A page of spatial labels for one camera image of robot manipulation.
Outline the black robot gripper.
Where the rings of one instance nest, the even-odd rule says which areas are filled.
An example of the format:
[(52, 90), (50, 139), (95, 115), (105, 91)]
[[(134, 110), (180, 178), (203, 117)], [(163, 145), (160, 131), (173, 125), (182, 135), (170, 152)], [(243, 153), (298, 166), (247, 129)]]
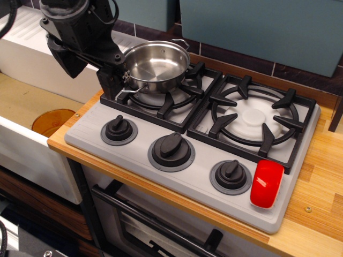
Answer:
[(106, 99), (114, 99), (126, 73), (124, 54), (111, 37), (120, 13), (116, 1), (40, 1), (40, 10), (51, 35), (48, 48), (62, 69), (74, 79), (86, 62), (104, 65), (96, 75)]

